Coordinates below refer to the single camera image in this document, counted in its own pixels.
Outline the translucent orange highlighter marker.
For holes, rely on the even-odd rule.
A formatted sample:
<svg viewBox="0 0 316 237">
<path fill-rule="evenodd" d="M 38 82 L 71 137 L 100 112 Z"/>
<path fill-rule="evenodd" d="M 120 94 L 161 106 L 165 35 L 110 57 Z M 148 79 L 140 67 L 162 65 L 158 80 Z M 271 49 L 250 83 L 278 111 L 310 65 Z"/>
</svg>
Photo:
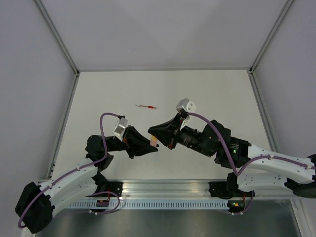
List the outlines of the translucent orange highlighter marker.
<svg viewBox="0 0 316 237">
<path fill-rule="evenodd" d="M 151 136 L 150 145 L 153 147 L 158 147 L 158 139 L 155 136 Z"/>
</svg>

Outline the red gel pen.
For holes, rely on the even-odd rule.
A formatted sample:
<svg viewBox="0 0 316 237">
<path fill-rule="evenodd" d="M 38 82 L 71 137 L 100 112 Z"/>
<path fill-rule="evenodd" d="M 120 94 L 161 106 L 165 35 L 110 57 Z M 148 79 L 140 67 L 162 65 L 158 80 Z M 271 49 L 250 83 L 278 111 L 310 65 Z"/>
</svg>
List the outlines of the red gel pen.
<svg viewBox="0 0 316 237">
<path fill-rule="evenodd" d="M 135 104 L 136 107 L 143 107 L 143 108 L 149 108 L 149 109 L 157 109 L 157 107 L 155 106 L 149 106 L 149 105 L 138 105 L 138 104 Z"/>
</svg>

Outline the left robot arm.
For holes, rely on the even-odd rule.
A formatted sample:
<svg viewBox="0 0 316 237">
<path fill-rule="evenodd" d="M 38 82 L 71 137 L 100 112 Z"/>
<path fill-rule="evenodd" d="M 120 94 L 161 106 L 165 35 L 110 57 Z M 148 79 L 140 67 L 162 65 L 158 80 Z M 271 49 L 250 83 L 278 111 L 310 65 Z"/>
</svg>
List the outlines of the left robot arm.
<svg viewBox="0 0 316 237">
<path fill-rule="evenodd" d="M 59 178 L 41 184 L 30 182 L 24 187 L 15 207 L 19 228 L 36 234 L 73 202 L 92 194 L 103 196 L 108 180 L 101 172 L 112 162 L 111 152 L 126 151 L 129 158 L 134 158 L 157 152 L 158 146 L 152 146 L 149 139 L 128 126 L 121 139 L 91 135 L 85 150 L 86 157 Z"/>
</svg>

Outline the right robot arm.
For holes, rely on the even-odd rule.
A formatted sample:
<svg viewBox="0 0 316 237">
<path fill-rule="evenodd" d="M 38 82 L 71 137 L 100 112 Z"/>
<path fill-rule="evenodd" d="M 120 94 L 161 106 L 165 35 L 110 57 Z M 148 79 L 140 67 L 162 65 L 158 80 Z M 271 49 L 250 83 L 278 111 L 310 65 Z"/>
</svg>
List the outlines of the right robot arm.
<svg viewBox="0 0 316 237">
<path fill-rule="evenodd" d="M 302 198 L 316 197 L 315 155 L 298 158 L 260 148 L 196 113 L 179 112 L 148 132 L 171 150 L 180 144 L 204 156 L 215 156 L 216 164 L 232 170 L 226 181 L 209 183 L 212 197 L 250 197 L 257 191 L 278 189 Z"/>
</svg>

